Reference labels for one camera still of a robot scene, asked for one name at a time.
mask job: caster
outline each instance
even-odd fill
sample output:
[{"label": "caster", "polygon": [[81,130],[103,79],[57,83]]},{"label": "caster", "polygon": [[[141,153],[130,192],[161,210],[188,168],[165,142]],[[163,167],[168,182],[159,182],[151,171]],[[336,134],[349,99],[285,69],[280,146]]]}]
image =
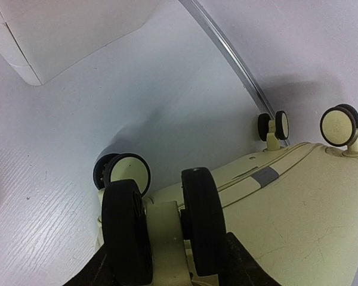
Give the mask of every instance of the caster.
[{"label": "caster", "polygon": [[205,168],[182,171],[183,237],[190,240],[198,276],[216,275],[226,261],[226,224],[215,181]]},{"label": "caster", "polygon": [[276,136],[280,140],[287,140],[289,138],[289,121],[288,116],[284,111],[276,112],[275,117]]},{"label": "caster", "polygon": [[270,121],[270,116],[267,113],[263,113],[258,116],[257,130],[260,139],[264,142],[266,142],[267,135],[269,133],[269,121]]},{"label": "caster", "polygon": [[153,261],[146,212],[134,180],[108,184],[103,196],[102,230],[107,259],[121,285],[149,285]]},{"label": "caster", "polygon": [[101,159],[96,162],[93,170],[93,181],[94,185],[97,187],[98,190],[105,187],[104,181],[103,181],[103,175],[105,173],[105,168],[109,161],[111,161],[112,158],[118,156],[119,154],[108,154],[103,156]]},{"label": "caster", "polygon": [[353,107],[346,104],[328,109],[320,121],[323,138],[335,147],[348,145],[356,134],[357,126],[358,113]]},{"label": "caster", "polygon": [[340,105],[337,105],[337,107],[343,107],[343,108],[347,109],[351,113],[351,115],[354,116],[354,119],[356,121],[356,127],[358,129],[358,111],[354,107],[352,107],[351,105],[344,104],[344,103],[340,104]]},{"label": "caster", "polygon": [[142,195],[149,190],[151,171],[147,162],[133,153],[109,154],[102,157],[94,168],[96,187],[107,187],[111,182],[133,179]]}]

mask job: black rubber wheel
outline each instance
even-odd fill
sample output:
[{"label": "black rubber wheel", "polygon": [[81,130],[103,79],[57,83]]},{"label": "black rubber wheel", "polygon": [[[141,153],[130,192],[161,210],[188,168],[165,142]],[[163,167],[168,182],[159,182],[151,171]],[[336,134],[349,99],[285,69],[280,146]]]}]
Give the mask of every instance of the black rubber wheel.
[{"label": "black rubber wheel", "polygon": [[182,171],[186,209],[181,211],[184,238],[191,242],[198,276],[221,273],[227,257],[226,224],[211,172],[205,168]]},{"label": "black rubber wheel", "polygon": [[267,135],[269,133],[269,121],[270,115],[267,113],[262,113],[258,116],[257,120],[257,130],[260,139],[264,142],[267,140]]},{"label": "black rubber wheel", "polygon": [[352,107],[351,105],[346,104],[346,103],[337,105],[337,107],[343,107],[343,108],[346,108],[348,111],[350,111],[351,115],[354,117],[354,119],[356,121],[356,127],[358,129],[358,111],[354,107]]},{"label": "black rubber wheel", "polygon": [[289,122],[285,111],[277,111],[274,119],[276,124],[276,136],[280,140],[287,140],[289,138]]},{"label": "black rubber wheel", "polygon": [[111,161],[112,158],[116,157],[118,154],[111,153],[107,154],[105,156],[102,156],[101,159],[99,159],[93,170],[93,181],[95,187],[100,190],[105,187],[103,176],[105,172],[106,165]]},{"label": "black rubber wheel", "polygon": [[142,196],[144,196],[147,191],[150,188],[150,184],[151,184],[151,171],[150,171],[150,167],[147,164],[147,162],[144,160],[144,158],[142,158],[139,155],[136,155],[134,153],[123,153],[123,154],[118,154],[117,156],[115,156],[114,158],[111,159],[111,161],[108,162],[108,164],[106,165],[106,168],[104,170],[104,175],[103,175],[103,182],[105,186],[108,186],[111,183],[111,175],[112,175],[112,170],[115,167],[115,165],[117,164],[117,162],[119,162],[120,160],[122,160],[123,158],[127,158],[127,157],[133,157],[133,158],[137,158],[138,160],[140,160],[144,166],[146,167],[147,170],[147,175],[148,175],[148,180],[147,180],[147,185],[145,187],[145,189],[141,189],[140,192],[142,194]]},{"label": "black rubber wheel", "polygon": [[149,285],[151,245],[142,197],[134,180],[109,184],[103,195],[102,231],[107,260],[123,286]]},{"label": "black rubber wheel", "polygon": [[[340,142],[340,143],[332,142],[331,139],[329,139],[328,136],[326,135],[326,130],[324,130],[323,123],[324,123],[325,117],[328,116],[333,111],[340,111],[340,112],[344,113],[351,123],[351,130],[349,131],[349,134],[346,136],[346,139],[344,140],[344,142]],[[342,147],[342,146],[349,144],[350,141],[353,140],[353,138],[356,134],[356,119],[354,118],[354,116],[348,109],[346,109],[344,107],[339,107],[339,106],[332,107],[332,108],[326,110],[325,113],[322,115],[321,121],[320,121],[320,131],[321,131],[323,139],[325,139],[325,141],[327,143],[329,143],[330,145],[335,146],[335,147]]]}]

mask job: gray strip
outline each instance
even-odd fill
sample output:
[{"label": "gray strip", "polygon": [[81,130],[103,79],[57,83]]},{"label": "gray strip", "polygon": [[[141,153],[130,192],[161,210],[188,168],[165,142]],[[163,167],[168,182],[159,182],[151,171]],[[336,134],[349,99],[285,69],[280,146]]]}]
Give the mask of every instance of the gray strip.
[{"label": "gray strip", "polygon": [[271,167],[266,167],[263,170],[257,171],[252,176],[262,188],[277,180],[280,175]]},{"label": "gray strip", "polygon": [[217,26],[211,16],[204,10],[203,6],[197,0],[179,0],[191,16],[197,21],[204,32],[213,41],[224,58],[230,64],[234,72],[237,74],[246,90],[251,95],[260,112],[268,113],[274,118],[274,111],[268,102],[264,92],[253,78],[246,64],[237,53],[233,45],[227,39],[225,34]]}]

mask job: white box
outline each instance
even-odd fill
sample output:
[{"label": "white box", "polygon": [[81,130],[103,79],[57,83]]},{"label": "white box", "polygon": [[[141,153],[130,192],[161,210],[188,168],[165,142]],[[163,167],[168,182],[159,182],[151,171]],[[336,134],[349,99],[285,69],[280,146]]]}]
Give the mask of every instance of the white box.
[{"label": "white box", "polygon": [[140,28],[159,0],[0,0],[0,54],[42,85]]}]

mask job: wood grain texture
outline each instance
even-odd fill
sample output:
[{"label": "wood grain texture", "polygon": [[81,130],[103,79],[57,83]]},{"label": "wood grain texture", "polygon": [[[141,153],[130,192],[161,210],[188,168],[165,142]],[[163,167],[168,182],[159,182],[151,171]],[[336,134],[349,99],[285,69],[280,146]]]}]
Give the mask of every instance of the wood grain texture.
[{"label": "wood grain texture", "polygon": [[0,56],[0,286],[63,285],[89,261],[92,168],[111,142],[149,162],[154,190],[260,150],[258,113],[176,1],[44,86]]}]

